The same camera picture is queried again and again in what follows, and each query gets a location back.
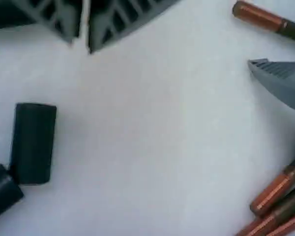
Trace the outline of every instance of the black cylinder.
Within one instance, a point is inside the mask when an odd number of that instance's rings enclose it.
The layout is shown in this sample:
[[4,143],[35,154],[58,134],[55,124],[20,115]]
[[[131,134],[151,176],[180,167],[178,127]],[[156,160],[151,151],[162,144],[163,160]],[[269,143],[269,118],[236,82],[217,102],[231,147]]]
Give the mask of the black cylinder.
[[7,170],[0,165],[0,215],[24,197]]
[[0,0],[0,28],[32,24],[26,14],[18,9],[11,0]]
[[16,105],[10,173],[18,184],[50,180],[56,113],[55,106]]

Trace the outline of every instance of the black tube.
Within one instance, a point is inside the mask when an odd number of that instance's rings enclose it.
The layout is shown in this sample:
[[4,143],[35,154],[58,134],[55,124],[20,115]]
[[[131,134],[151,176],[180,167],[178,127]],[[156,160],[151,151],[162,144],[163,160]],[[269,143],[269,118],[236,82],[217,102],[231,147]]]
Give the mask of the black tube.
[[0,165],[0,215],[23,198],[23,193],[7,170]]
[[55,106],[16,105],[10,173],[18,184],[50,180],[56,113]]
[[10,0],[0,0],[0,29],[33,23],[33,20],[27,17]]

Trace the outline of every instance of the gray plastic piece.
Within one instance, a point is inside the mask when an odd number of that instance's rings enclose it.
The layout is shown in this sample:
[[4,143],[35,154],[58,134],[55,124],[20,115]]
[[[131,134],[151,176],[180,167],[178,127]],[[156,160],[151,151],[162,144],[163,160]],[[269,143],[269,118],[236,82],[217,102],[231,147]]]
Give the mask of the gray plastic piece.
[[178,0],[92,1],[89,17],[89,50],[97,51],[165,11]]
[[82,0],[12,0],[35,21],[71,43],[79,35]]
[[295,62],[250,60],[248,66],[257,80],[275,97],[295,109]]

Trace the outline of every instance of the gray plastic part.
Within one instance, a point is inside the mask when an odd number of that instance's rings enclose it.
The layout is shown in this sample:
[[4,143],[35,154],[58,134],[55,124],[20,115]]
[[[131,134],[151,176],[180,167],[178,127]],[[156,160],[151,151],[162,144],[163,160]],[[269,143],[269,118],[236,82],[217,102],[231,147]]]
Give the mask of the gray plastic part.
[[66,42],[79,35],[82,0],[12,0],[29,17]]
[[250,60],[248,66],[259,82],[275,97],[295,109],[295,62]]
[[89,50],[94,52],[127,36],[179,0],[111,0],[98,10],[91,5]]

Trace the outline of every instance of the white surface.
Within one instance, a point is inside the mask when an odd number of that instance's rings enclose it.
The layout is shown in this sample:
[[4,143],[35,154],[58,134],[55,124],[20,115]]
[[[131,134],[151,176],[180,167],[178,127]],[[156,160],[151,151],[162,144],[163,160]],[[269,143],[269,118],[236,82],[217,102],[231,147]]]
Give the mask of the white surface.
[[[295,0],[254,2],[295,20]],[[0,236],[231,236],[252,220],[295,155],[295,112],[246,61],[295,60],[295,43],[234,3],[182,0],[90,57],[40,26],[0,30],[0,163],[16,102],[59,107],[52,181],[23,188]]]

